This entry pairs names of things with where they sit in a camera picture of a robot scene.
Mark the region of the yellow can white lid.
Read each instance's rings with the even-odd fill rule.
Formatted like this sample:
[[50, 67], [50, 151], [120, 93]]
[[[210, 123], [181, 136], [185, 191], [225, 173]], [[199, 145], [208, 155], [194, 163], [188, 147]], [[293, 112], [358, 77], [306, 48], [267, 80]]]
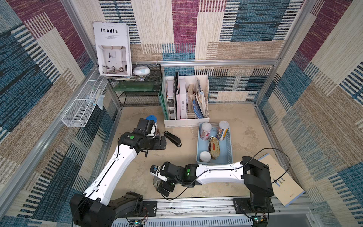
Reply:
[[211, 154], [208, 151], [203, 151], [199, 155], [201, 162], [209, 162], [211, 160]]

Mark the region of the oval gold fish tin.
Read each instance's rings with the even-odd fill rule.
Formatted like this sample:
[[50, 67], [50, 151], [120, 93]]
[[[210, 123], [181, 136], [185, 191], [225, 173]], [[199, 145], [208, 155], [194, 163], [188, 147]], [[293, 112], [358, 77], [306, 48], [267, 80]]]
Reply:
[[209, 139], [209, 153], [211, 159], [217, 159], [221, 154], [219, 140], [216, 137], [210, 137]]

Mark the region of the pink can white lid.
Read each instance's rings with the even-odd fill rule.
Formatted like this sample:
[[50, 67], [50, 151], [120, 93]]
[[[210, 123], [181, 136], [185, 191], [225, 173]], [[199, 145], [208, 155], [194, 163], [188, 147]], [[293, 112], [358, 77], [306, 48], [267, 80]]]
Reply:
[[209, 140], [210, 138], [210, 132], [212, 130], [212, 125], [210, 123], [203, 123], [200, 128], [200, 138], [204, 141]]

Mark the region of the colourful can with spoon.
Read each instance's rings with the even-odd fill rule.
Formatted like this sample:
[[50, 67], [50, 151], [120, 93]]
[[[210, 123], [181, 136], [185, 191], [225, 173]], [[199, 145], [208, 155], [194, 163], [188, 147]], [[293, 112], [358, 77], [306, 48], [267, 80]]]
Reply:
[[229, 123], [227, 121], [220, 121], [218, 124], [216, 138], [219, 141], [223, 141], [226, 137], [228, 130], [229, 130]]

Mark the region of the silver round pull-tab can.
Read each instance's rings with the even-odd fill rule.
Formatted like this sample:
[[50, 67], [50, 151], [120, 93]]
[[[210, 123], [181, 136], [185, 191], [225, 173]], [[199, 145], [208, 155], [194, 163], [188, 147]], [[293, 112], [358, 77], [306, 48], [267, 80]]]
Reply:
[[153, 185], [156, 189], [158, 189], [158, 187], [160, 185], [160, 179], [156, 176], [153, 178]]

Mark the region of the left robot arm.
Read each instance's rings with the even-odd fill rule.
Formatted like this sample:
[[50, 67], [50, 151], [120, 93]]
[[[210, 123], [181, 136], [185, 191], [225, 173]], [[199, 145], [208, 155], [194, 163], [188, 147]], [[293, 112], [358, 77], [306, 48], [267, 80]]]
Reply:
[[117, 218], [141, 217], [146, 214], [143, 196], [127, 192], [112, 200], [112, 193], [128, 165], [140, 152], [165, 150], [164, 136], [157, 136], [156, 123], [141, 118], [133, 132], [118, 139], [116, 149], [94, 182], [83, 194], [70, 201], [73, 224], [80, 227], [110, 227]]

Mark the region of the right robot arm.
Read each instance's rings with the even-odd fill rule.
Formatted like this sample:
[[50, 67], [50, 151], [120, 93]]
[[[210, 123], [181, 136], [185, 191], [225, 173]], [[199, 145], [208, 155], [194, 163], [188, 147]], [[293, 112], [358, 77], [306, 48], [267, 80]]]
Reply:
[[188, 164], [183, 167], [165, 162], [160, 167], [152, 165], [150, 168], [150, 174], [156, 179], [156, 189], [165, 199], [178, 184], [194, 188], [209, 183], [239, 183], [250, 190], [247, 204], [254, 212], [266, 211], [272, 206], [269, 202], [274, 195], [272, 185], [286, 173], [287, 170], [280, 177], [272, 179], [267, 164], [249, 156], [227, 165]]

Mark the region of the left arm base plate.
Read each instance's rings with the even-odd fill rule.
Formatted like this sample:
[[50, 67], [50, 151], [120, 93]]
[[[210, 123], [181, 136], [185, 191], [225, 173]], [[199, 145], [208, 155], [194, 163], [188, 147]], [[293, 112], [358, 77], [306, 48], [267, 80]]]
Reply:
[[126, 213], [124, 217], [155, 217], [157, 215], [157, 201], [144, 201], [141, 210]]

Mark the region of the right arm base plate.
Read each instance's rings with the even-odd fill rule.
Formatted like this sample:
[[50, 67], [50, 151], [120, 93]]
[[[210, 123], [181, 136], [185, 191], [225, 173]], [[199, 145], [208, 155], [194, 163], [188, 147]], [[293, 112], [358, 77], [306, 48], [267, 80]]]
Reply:
[[254, 206], [250, 202], [250, 198], [234, 198], [233, 205], [236, 214], [250, 213], [274, 213], [275, 209], [272, 204], [272, 201], [269, 197], [265, 199], [262, 206]]

